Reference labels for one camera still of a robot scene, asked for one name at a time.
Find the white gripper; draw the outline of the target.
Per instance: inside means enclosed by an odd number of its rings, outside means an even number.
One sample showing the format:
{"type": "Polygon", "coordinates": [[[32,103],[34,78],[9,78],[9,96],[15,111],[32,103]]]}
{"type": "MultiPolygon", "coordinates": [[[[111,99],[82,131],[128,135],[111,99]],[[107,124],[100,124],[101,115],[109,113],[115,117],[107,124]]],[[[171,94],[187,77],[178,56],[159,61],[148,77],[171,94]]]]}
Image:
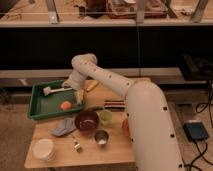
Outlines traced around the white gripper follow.
{"type": "Polygon", "coordinates": [[[76,96],[76,102],[80,104],[84,98],[84,82],[86,80],[86,76],[81,74],[77,70],[73,70],[72,73],[69,75],[68,79],[62,83],[63,87],[71,87],[74,90],[76,96]]]}

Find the red object behind arm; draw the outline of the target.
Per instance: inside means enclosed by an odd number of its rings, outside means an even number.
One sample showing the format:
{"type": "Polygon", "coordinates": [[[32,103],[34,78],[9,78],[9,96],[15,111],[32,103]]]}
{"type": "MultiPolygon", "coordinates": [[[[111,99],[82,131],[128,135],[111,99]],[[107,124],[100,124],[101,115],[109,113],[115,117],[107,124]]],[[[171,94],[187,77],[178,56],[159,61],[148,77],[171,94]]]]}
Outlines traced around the red object behind arm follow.
{"type": "Polygon", "coordinates": [[[129,132],[129,124],[128,124],[128,119],[124,119],[123,122],[122,122],[122,130],[123,130],[123,133],[128,137],[130,138],[130,132],[129,132]]]}

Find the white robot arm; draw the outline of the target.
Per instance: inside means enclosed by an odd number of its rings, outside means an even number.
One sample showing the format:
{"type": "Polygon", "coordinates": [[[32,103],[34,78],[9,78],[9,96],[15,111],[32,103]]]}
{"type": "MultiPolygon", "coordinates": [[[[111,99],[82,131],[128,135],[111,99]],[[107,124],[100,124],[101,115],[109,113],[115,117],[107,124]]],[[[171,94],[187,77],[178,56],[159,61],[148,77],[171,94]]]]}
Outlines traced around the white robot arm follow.
{"type": "Polygon", "coordinates": [[[135,81],[97,66],[88,53],[72,58],[63,86],[79,90],[87,77],[125,99],[137,171],[185,171],[167,100],[152,81],[135,81]]]}

